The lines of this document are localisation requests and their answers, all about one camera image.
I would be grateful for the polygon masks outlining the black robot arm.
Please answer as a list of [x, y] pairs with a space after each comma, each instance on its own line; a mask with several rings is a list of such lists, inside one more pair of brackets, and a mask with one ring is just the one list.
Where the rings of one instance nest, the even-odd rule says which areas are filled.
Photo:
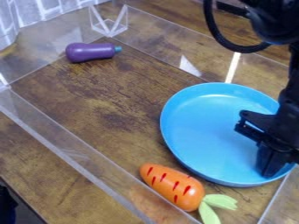
[[243, 110], [235, 131], [257, 142], [257, 170], [273, 177], [287, 164], [299, 164], [299, 0], [241, 0], [257, 35], [291, 53], [289, 82], [275, 114]]

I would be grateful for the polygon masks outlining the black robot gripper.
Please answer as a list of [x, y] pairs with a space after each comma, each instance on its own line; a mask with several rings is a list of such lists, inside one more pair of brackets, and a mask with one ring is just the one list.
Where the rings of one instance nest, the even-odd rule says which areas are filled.
[[257, 170], [271, 178], [286, 164], [299, 164], [299, 87], [279, 94], [274, 115], [242, 110], [235, 131], [258, 145]]

